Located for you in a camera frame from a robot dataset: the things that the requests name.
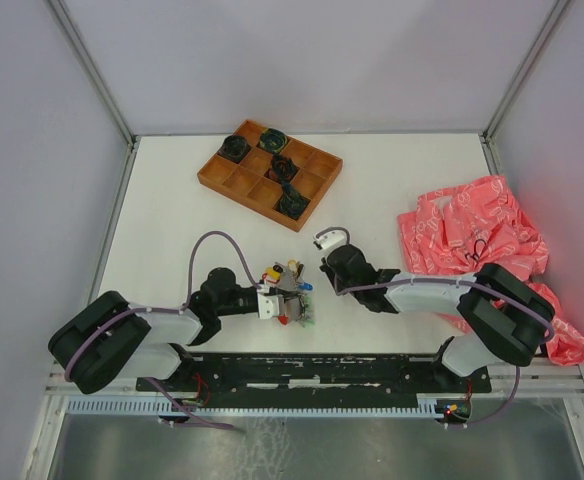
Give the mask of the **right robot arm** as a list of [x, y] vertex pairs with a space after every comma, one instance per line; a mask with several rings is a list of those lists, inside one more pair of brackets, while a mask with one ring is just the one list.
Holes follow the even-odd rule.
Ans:
[[320, 270], [337, 295], [351, 295], [374, 313], [430, 312], [465, 320], [470, 331], [446, 340], [430, 368], [441, 390], [453, 391], [476, 370], [500, 361], [526, 367], [555, 335], [554, 307], [498, 264], [458, 276], [421, 275], [376, 269], [347, 242], [315, 245], [322, 253]]

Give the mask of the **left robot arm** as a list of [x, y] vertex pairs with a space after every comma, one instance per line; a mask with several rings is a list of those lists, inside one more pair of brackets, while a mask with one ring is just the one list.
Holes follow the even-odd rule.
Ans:
[[48, 351], [67, 381], [84, 394], [116, 379], [152, 377], [181, 390], [193, 378], [183, 359], [188, 347], [217, 335], [225, 316], [255, 314], [282, 324], [301, 321], [312, 286], [302, 275], [276, 264], [254, 286], [242, 287], [225, 267], [211, 270], [185, 307], [148, 307], [111, 290], [99, 296], [55, 332]]

